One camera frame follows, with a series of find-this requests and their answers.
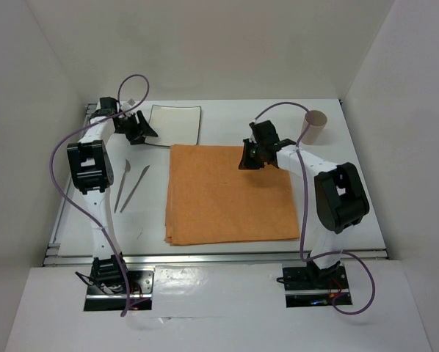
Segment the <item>orange cloth placemat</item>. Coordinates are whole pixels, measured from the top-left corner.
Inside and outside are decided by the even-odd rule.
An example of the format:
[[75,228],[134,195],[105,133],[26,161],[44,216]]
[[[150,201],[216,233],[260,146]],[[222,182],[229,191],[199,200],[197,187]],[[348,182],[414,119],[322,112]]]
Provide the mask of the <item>orange cloth placemat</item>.
[[240,170],[242,148],[170,148],[166,237],[172,246],[288,241],[300,236],[287,171]]

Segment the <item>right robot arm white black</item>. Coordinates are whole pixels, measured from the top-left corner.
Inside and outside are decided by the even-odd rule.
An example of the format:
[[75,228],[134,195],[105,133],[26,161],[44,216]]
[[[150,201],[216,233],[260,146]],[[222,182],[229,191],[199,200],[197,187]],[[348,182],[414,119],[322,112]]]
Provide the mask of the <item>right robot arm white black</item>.
[[[326,161],[290,139],[281,140],[271,121],[251,122],[252,136],[244,140],[239,168],[262,169],[266,165],[302,178],[304,201],[300,230],[300,259],[306,263],[305,279],[322,287],[337,271],[344,253],[342,232],[359,224],[369,212],[369,201],[354,164]],[[314,198],[310,198],[311,189]],[[304,253],[311,200],[321,223],[321,234],[311,253]]]

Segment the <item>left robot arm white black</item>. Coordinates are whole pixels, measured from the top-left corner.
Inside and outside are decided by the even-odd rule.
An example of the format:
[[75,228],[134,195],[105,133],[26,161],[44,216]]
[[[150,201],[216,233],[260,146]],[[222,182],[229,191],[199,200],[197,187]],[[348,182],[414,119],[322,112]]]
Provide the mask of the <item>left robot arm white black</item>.
[[115,174],[106,142],[113,133],[125,135],[130,144],[142,144],[147,136],[158,136],[141,111],[113,120],[97,116],[90,120],[80,140],[70,143],[66,151],[71,179],[85,201],[83,213],[90,216],[93,261],[87,284],[121,293],[130,284],[130,274],[115,236],[110,207]]

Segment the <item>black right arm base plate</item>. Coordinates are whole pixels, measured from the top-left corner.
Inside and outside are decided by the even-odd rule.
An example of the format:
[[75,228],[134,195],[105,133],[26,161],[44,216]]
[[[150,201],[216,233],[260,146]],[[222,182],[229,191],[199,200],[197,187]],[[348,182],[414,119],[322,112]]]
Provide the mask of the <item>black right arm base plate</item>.
[[342,265],[320,279],[312,277],[306,267],[287,267],[282,272],[276,282],[285,290],[287,308],[331,306],[334,298],[337,305],[352,305],[347,273]]

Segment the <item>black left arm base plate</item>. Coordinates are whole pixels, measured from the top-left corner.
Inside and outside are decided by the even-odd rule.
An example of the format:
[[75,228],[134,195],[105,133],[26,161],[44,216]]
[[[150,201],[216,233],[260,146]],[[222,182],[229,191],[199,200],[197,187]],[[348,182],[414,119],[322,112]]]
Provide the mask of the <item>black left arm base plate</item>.
[[[129,311],[152,310],[154,278],[154,268],[128,272]],[[88,278],[84,280],[88,283],[84,300],[85,312],[122,311],[125,308],[127,290],[123,282],[109,287],[91,282]]]

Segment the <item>white square plate black rim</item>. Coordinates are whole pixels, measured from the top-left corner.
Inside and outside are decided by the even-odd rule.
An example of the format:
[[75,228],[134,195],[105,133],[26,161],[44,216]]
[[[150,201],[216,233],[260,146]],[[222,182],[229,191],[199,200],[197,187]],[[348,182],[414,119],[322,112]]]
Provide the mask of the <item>white square plate black rim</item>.
[[196,145],[199,138],[201,107],[153,105],[149,126],[157,137],[147,136],[146,144],[171,147],[174,144]]

